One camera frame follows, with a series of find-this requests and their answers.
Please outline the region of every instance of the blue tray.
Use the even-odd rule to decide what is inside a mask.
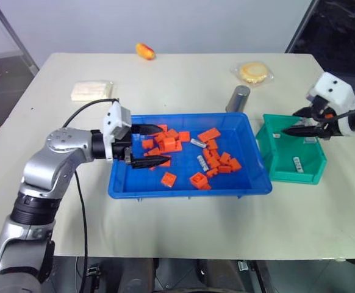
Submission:
[[[183,151],[172,155],[171,167],[156,167],[155,170],[132,169],[122,161],[114,160],[110,177],[109,195],[113,198],[146,197],[195,197],[213,195],[268,194],[272,190],[270,178],[264,167],[248,118],[243,113],[134,115],[134,123],[167,124],[168,129],[190,131],[191,138],[210,128],[221,132],[217,138],[218,152],[231,154],[243,166],[237,172],[218,174],[209,178],[211,190],[198,190],[190,183],[190,177],[203,172],[197,155],[203,149],[184,142]],[[142,157],[145,150],[141,141],[147,136],[133,135],[133,154]],[[172,188],[161,184],[165,172],[177,176]]]

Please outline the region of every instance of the orange plastic piece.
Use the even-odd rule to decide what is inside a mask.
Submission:
[[[226,153],[226,152],[223,152],[221,157],[220,157],[220,163],[223,164],[223,165],[229,165],[229,159],[231,158],[231,155]]]
[[[179,133],[175,129],[170,129],[167,131],[167,137],[173,137],[174,139],[179,139]]]
[[[153,139],[145,139],[142,141],[143,148],[154,148]]]
[[[212,155],[210,154],[210,151],[207,148],[203,149],[203,156],[207,162],[212,157]]]
[[[218,154],[217,150],[211,150],[210,154],[216,159],[219,160],[220,159],[220,155]]]
[[[171,160],[172,159],[170,159],[169,161],[166,161],[165,163],[163,163],[163,164],[160,164],[159,166],[160,167],[171,167]]]
[[[190,182],[192,185],[194,185],[198,189],[200,189],[201,187],[203,187],[209,183],[209,181],[207,180],[207,177],[204,176],[201,172],[198,172],[198,173],[194,174],[193,176],[191,176]]]
[[[168,125],[166,125],[166,124],[157,124],[157,126],[159,128],[162,128],[163,132],[167,132],[168,131]]]
[[[182,147],[182,142],[180,140],[176,141],[176,146],[175,146],[175,151],[182,151],[183,147]]]
[[[154,58],[156,58],[155,52],[145,44],[136,44],[135,50],[139,56],[146,60],[153,60]]]
[[[220,162],[218,162],[214,157],[210,157],[207,163],[210,165],[211,169],[217,168],[221,165]]]
[[[153,148],[150,151],[148,151],[148,156],[158,156],[160,154],[161,152],[159,148]]]
[[[207,142],[207,148],[211,151],[211,150],[217,150],[218,149],[218,145],[217,143],[215,142],[214,139],[210,139],[208,142]]]
[[[218,169],[217,168],[214,168],[214,169],[210,169],[209,171],[206,172],[206,176],[211,178],[215,175],[218,174]]]
[[[220,173],[230,173],[232,171],[231,166],[218,166],[218,171]]]
[[[160,132],[160,134],[158,135],[158,136],[156,136],[155,138],[154,138],[154,140],[158,143],[158,144],[160,144],[160,142],[164,139],[164,138],[166,138],[167,136],[165,135],[165,133],[164,132]]]
[[[203,185],[201,188],[201,190],[210,190],[212,187],[209,184]]]
[[[212,128],[212,129],[209,129],[208,131],[198,134],[198,138],[202,142],[207,142],[210,139],[216,139],[217,137],[220,137],[220,136],[221,136],[221,133],[218,131],[217,128]]]
[[[179,132],[179,140],[181,142],[189,142],[190,141],[190,131],[180,131]]]
[[[233,172],[238,171],[242,168],[240,163],[235,157],[229,160],[229,165],[231,166]]]
[[[168,153],[174,151],[176,148],[176,141],[173,137],[166,137],[160,143],[160,151],[162,153]]]
[[[167,187],[172,187],[173,184],[175,184],[176,181],[176,175],[173,175],[172,173],[165,172],[163,178],[161,178],[161,184],[167,186]]]

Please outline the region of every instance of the wire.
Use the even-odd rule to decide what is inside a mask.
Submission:
[[[67,119],[67,121],[63,124],[62,127],[67,127],[69,123],[77,116],[79,115],[80,112],[82,112],[84,109],[88,108],[89,106],[92,106],[94,104],[98,103],[104,103],[104,102],[119,102],[117,99],[96,99],[92,102],[89,102],[88,104],[85,104],[81,108],[79,108],[75,113],[72,114],[71,117]],[[81,202],[81,210],[82,210],[82,221],[84,225],[84,265],[83,265],[83,270],[82,270],[82,275],[80,276],[80,273],[78,272],[77,269],[77,263],[78,263],[78,258],[76,258],[75,262],[75,273],[77,272],[79,276],[81,277],[81,286],[79,293],[84,293],[84,287],[85,287],[85,279],[87,277],[87,267],[88,267],[88,229],[87,229],[87,216],[85,215],[85,205],[84,205],[84,199],[82,197],[82,192],[81,192],[81,187],[80,187],[80,179],[79,175],[77,174],[77,171],[74,171],[74,176],[76,177],[76,184],[77,184],[77,190],[79,192],[79,197],[80,197],[80,202]],[[77,282],[75,283],[75,289],[77,293]]]
[[[84,225],[84,266],[82,270],[82,278],[81,278],[81,286],[80,293],[84,292],[85,287],[85,277],[87,276],[87,267],[88,267],[88,230],[87,230],[87,218],[85,216],[85,205],[84,199],[82,197],[81,187],[80,187],[80,179],[77,171],[74,171],[74,175],[76,177],[77,190],[79,191],[80,201],[81,201],[81,209],[82,209],[82,221]]]
[[[75,111],[75,113],[72,114],[71,117],[69,117],[67,119],[67,121],[63,124],[62,127],[67,127],[69,123],[71,123],[71,121],[84,109],[88,108],[89,106],[92,106],[94,104],[98,104],[98,103],[103,103],[103,102],[119,102],[117,99],[96,99],[92,102],[89,102],[88,104],[85,104],[84,106],[82,106],[80,109],[78,109],[77,111]]]
[[[345,117],[348,117],[348,116],[354,115],[354,114],[355,114],[355,110],[352,110],[352,111],[345,112],[343,114],[334,116],[332,118],[323,118],[323,119],[317,118],[317,117],[314,117],[314,118],[316,121],[321,122],[321,123],[330,123],[330,122],[334,122],[334,121],[337,121],[339,119],[342,119],[342,118],[345,118]]]
[[[74,262],[74,288],[76,290],[76,293],[79,293],[79,291],[77,290],[77,262],[79,261],[79,257],[76,257],[76,261]]]
[[[82,278],[82,275],[80,274],[80,271],[79,271],[79,267],[77,266],[78,262],[79,262],[79,256],[76,257],[76,266],[74,267],[76,269],[76,273],[77,275]]]

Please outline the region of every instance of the orange block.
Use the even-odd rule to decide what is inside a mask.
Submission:
[[[216,159],[219,160],[220,159],[220,155],[218,154],[217,150],[211,150],[210,154]]]
[[[159,148],[153,148],[150,151],[148,151],[148,156],[158,156],[160,154],[161,152]]]
[[[176,175],[173,175],[172,173],[165,172],[163,178],[161,178],[161,184],[167,187],[172,187],[173,184],[175,184],[176,181]]]
[[[242,168],[240,163],[235,157],[229,160],[229,165],[231,166],[233,172],[238,171]]]
[[[208,184],[206,184],[206,185],[203,185],[201,188],[199,188],[199,189],[201,189],[201,190],[210,190],[212,187],[210,186],[210,185],[208,185]]]
[[[171,156],[163,156],[163,157],[169,157],[170,159],[169,159],[169,161],[166,161],[165,163],[160,164],[159,166],[160,167],[171,167],[171,161],[172,161]]]
[[[210,151],[207,148],[203,149],[203,156],[207,162],[212,157],[212,155],[210,154]]]
[[[191,176],[190,182],[192,185],[194,185],[198,189],[200,189],[201,187],[203,187],[209,183],[209,181],[207,180],[207,177],[204,176],[201,172],[198,172],[198,173],[194,174],[193,176]]]
[[[175,147],[175,151],[182,151],[183,147],[182,147],[182,142],[180,140],[176,141],[176,147]]]
[[[182,143],[180,142],[180,140],[177,140],[175,142],[175,146],[174,146],[174,149],[171,150],[171,151],[161,151],[161,153],[173,153],[175,151],[182,151],[183,150],[183,147],[182,147]]]
[[[166,124],[157,124],[159,128],[162,128],[164,132],[168,131],[168,126]]]
[[[210,165],[211,169],[217,168],[221,165],[220,162],[218,162],[214,157],[210,157],[207,163]]]
[[[208,142],[207,142],[207,148],[211,151],[211,150],[217,150],[218,149],[218,145],[217,143],[215,142],[214,139],[210,139]]]
[[[209,171],[206,172],[206,176],[211,178],[215,175],[218,174],[218,169],[217,168],[214,168],[214,169],[210,169]]]
[[[230,173],[232,171],[231,166],[218,166],[218,171],[220,173]]]
[[[218,131],[217,128],[212,128],[212,129],[209,129],[208,131],[198,134],[198,138],[202,142],[207,142],[210,139],[216,139],[217,137],[220,137],[220,136],[221,136],[221,133]]]
[[[174,139],[179,139],[179,133],[175,129],[170,129],[167,131],[167,137],[173,137]]]
[[[142,141],[142,147],[143,148],[153,148],[154,147],[154,143],[153,143],[153,139],[145,139]]]
[[[190,131],[180,131],[179,132],[179,140],[181,142],[189,142],[190,141]]]
[[[166,137],[160,143],[160,151],[162,153],[168,153],[174,151],[176,148],[176,142],[173,137]]]
[[[158,135],[158,136],[156,136],[155,138],[154,138],[154,140],[157,142],[157,144],[160,144],[160,142],[164,139],[164,138],[166,138],[167,136],[165,135],[165,133],[164,132],[160,132],[160,134]]]
[[[229,159],[230,158],[231,158],[230,154],[223,152],[219,161],[223,165],[229,165]]]

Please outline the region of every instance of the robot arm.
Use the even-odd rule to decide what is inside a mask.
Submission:
[[[132,133],[160,131],[156,125],[132,125],[130,111],[113,103],[104,119],[104,134],[73,128],[50,133],[44,147],[25,166],[12,213],[1,231],[0,290],[3,286],[28,290],[35,288],[34,281],[42,283],[49,276],[54,254],[54,217],[77,166],[94,159],[113,158],[124,160],[133,168],[162,164],[169,158],[135,159],[131,151]]]
[[[332,136],[355,134],[355,94],[352,87],[331,73],[325,72],[310,89],[307,99],[312,103],[294,116],[313,118],[315,126],[296,125],[283,130],[291,136]]]

